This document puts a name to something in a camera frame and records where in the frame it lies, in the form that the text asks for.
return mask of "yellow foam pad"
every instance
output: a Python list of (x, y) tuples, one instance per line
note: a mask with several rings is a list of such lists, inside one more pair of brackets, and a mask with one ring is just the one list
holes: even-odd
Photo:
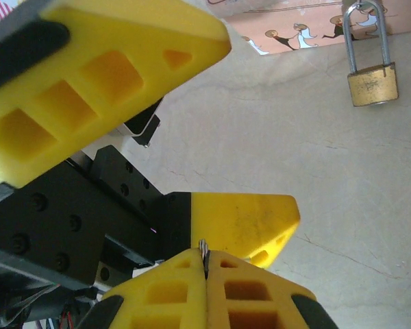
[(71, 41), (0, 87), (0, 182), (15, 187), (231, 49), (222, 22), (181, 0), (54, 1), (39, 14)]
[(205, 281), (198, 249), (176, 255), (103, 296), (124, 298), (110, 329), (206, 329)]
[(210, 249), (268, 267), (299, 220), (297, 203), (288, 195), (192, 193), (191, 245), (205, 239)]
[(298, 284), (224, 252), (211, 252), (208, 329), (308, 329), (293, 295), (316, 300)]

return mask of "rectangular hole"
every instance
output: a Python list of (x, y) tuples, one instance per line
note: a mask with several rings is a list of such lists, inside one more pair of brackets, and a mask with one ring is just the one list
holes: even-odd
[(91, 107), (64, 80), (37, 96), (35, 102), (71, 132), (97, 118)]
[(95, 58), (79, 72), (113, 105), (124, 103), (145, 84), (127, 57), (119, 51), (109, 51)]
[(155, 283), (147, 294), (148, 304), (170, 304), (187, 302), (188, 285), (180, 281)]
[(228, 312), (231, 329), (281, 329), (277, 313), (271, 312)]
[(0, 119), (0, 149), (20, 161), (30, 160), (57, 140), (20, 109)]
[(224, 284), (228, 300), (271, 300), (265, 284), (257, 281), (228, 281)]
[(143, 317), (133, 320), (132, 329), (179, 329), (180, 324), (176, 316)]

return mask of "cartoon illustration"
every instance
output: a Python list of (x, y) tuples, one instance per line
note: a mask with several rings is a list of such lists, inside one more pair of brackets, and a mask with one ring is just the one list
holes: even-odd
[[(343, 22), (342, 21), (343, 21), (343, 16), (342, 15), (333, 16), (330, 19), (330, 23), (335, 25), (334, 35), (333, 36), (324, 35), (321, 38), (335, 39), (339, 36), (343, 36), (344, 35), (344, 29), (343, 29)], [(353, 34), (351, 35), (351, 39), (352, 40), (357, 40)]]
[(259, 46), (257, 46), (252, 39), (248, 38), (247, 36), (243, 36), (242, 39), (247, 41), (260, 55), (268, 55), (269, 51), (263, 51)]
[(356, 23), (359, 26), (367, 27), (367, 26), (374, 26), (376, 27), (376, 30), (373, 32), (366, 32), (365, 34), (367, 36), (378, 36), (379, 35), (379, 27), (377, 26), (377, 14), (376, 14), (376, 9), (372, 9), (369, 12), (366, 12), (365, 10), (360, 10), (361, 14), (366, 14), (367, 15), (367, 20), (365, 22), (361, 23)]
[(303, 48), (312, 48), (312, 47), (318, 47), (318, 45), (309, 45), (306, 43), (306, 39), (313, 39), (316, 38), (316, 36), (311, 36), (310, 35), (310, 30), (307, 25), (304, 24), (294, 24), (294, 30), (298, 31), (298, 38), (299, 38), (299, 44), (300, 44), (300, 49)]
[(266, 31), (265, 36), (267, 36), (268, 38), (274, 38), (275, 40), (280, 42), (282, 45), (285, 45), (291, 48), (292, 50), (298, 50), (298, 49), (293, 48), (291, 45), (289, 45), (289, 40), (295, 38), (295, 36), (293, 36), (292, 38), (282, 38), (281, 36), (279, 36), (279, 33), (275, 31), (274, 29), (270, 29), (269, 31)]

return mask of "padlock shackle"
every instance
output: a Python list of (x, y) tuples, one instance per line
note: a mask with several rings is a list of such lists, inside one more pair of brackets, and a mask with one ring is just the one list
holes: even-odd
[(342, 19), (345, 45), (347, 48), (347, 55), (349, 57), (351, 73), (356, 73), (358, 71), (358, 67), (356, 66), (355, 50), (353, 49), (353, 41), (351, 39), (350, 15), (354, 10), (360, 9), (363, 3), (371, 4), (376, 10), (377, 29), (379, 30), (379, 37), (381, 38), (382, 42), (382, 60), (384, 61), (384, 65), (391, 64), (390, 52), (388, 50), (388, 37), (386, 34), (384, 8), (376, 0), (357, 1), (346, 10), (346, 12), (344, 13), (344, 18)]

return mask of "padlock body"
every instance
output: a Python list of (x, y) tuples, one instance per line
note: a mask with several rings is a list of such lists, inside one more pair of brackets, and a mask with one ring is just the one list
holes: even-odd
[(394, 62), (359, 70), (347, 78), (354, 106), (385, 103), (399, 98)]

